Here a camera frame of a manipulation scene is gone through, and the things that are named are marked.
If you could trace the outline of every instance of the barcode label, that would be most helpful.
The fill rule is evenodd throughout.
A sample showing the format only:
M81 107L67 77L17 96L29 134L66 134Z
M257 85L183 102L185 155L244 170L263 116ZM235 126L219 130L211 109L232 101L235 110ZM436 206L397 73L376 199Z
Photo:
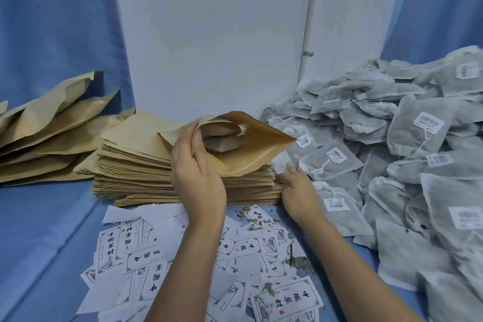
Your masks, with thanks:
M342 92L338 89L329 90L324 103L338 102L342 98Z
M483 211L480 206L448 209L456 229L483 229Z
M329 156L330 160L333 161L334 163L342 163L344 160L347 159L345 154L342 153L342 151L337 147L329 150L327 152L327 155Z
M350 210L344 199L324 199L328 211Z
M435 135L443 127L444 121L427 112L421 112L413 125Z
M472 61L466 64L460 64L456 67L456 77L458 79L474 79L480 76L480 64Z
M304 134L297 139L297 144L299 144L299 147L301 148L305 148L306 146L310 145L311 142L312 139L309 134Z
M430 154L426 156L427 165L430 167L439 167L453 163L453 159L449 154Z

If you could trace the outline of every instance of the blue tablecloth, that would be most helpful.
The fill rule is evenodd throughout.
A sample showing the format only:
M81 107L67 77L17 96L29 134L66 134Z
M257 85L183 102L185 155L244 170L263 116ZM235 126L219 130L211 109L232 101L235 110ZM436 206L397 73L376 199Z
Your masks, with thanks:
M88 291L79 275L93 262L98 233L109 227L101 224L108 202L96 200L90 185L90 181L79 181L0 188L3 209L8 209L0 214L4 236L0 320L67 322L75 315ZM329 280L301 230L282 207L263 208L297 236L311 259L316 273L310 275L325 303L321 320L344 321ZM229 207L227 215L237 220L237 209ZM372 268L377 268L375 253L352 246ZM424 295L392 288L427 319ZM86 314L76 322L96 320L96 314Z

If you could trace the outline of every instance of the pile of paper labels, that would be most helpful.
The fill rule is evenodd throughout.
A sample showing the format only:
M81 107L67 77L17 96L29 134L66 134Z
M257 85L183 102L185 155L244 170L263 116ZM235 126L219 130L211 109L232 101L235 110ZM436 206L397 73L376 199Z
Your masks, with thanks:
M72 170L99 147L99 135L134 113L98 116L117 92L87 99L83 94L102 78L97 71L64 80L9 111L8 102L0 103L0 184L91 177Z
M243 224L225 217L205 321L250 322L254 316L257 322L318 322L324 303L310 276L298 277L290 265L291 256L305 256L297 240L258 206L238 216ZM142 322L188 217L181 204L109 206L102 222L116 224L99 233L94 264L81 274L89 291L77 314L97 312L100 322Z
M343 236L389 284L426 290L435 322L483 315L483 50L420 65L370 60L299 83L262 119L298 138L274 160L314 180Z
M95 176L93 192L116 206L178 202L170 183L171 151L180 128L148 112L139 112L101 135L102 142L74 171ZM231 205L272 204L281 185L269 165L295 142L244 112L210 115L198 123L209 156L226 187Z

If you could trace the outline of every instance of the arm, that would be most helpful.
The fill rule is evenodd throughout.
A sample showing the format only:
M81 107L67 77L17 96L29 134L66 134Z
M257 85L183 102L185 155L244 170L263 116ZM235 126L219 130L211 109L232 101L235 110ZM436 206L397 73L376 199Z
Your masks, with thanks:
M205 321L210 283L226 212L226 191L210 163L196 122L181 130L171 182L189 225L145 322Z
M307 233L349 322L422 322L325 219L307 175L287 165L278 176L288 214Z

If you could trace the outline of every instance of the white panel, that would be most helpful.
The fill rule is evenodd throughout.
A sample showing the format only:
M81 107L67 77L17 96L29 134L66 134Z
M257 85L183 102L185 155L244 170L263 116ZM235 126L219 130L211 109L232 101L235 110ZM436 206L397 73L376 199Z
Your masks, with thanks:
M308 2L118 0L137 109L258 117L295 91Z
M381 55L395 0L310 0L300 79L337 78Z

